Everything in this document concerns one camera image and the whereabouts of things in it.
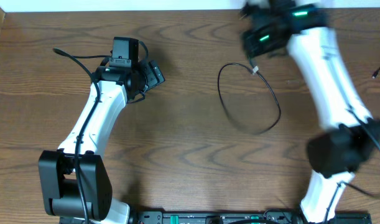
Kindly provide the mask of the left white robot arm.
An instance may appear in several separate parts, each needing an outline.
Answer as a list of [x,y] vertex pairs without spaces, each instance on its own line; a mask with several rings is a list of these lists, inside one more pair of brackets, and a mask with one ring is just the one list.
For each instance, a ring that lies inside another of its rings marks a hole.
[[113,198],[103,157],[120,112],[165,80],[156,61],[139,58],[140,47],[140,40],[115,37],[97,69],[84,69],[91,86],[80,117],[57,150],[39,157],[45,212],[61,223],[137,223],[133,209]]

